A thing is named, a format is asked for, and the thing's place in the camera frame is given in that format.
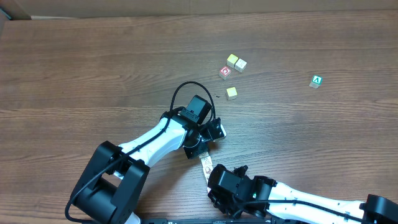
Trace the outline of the letter M wooden block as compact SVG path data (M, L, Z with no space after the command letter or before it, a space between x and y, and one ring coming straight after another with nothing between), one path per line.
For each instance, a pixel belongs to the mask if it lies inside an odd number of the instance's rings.
M210 169L213 168L213 163L210 156L204 156L200 158L201 164L204 168L209 167Z

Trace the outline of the acorn picture wooden block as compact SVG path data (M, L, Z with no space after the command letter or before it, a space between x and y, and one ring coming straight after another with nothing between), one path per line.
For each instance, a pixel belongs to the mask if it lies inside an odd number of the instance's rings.
M213 166L211 164L203 166L203 174L205 176L205 179L209 179L212 171L213 171Z

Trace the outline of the sheep picture wooden block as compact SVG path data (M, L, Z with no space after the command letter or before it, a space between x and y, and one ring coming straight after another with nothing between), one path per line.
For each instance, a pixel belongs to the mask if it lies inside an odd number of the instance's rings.
M199 158L202 159L202 158L205 158L205 157L208 157L208 156L209 156L209 153L208 152L204 152L204 153L201 153L199 155Z

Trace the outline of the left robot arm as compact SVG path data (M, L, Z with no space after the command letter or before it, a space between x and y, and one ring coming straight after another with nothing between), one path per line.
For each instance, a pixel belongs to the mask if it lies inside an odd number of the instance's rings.
M120 145L95 150L65 207L80 209L87 223L140 223L134 213L150 168L182 148L189 159L208 152L208 143L226 136L211 103L195 95L186 107L166 111L154 128Z

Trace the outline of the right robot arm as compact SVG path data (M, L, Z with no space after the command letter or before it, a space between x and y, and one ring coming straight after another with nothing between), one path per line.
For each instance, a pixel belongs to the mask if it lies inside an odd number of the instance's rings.
M397 224L397 204L382 196L369 194L365 202L335 200L295 190L266 176L249 178L247 169L229 171L218 164L209 175L208 197L230 218L247 213L284 223Z

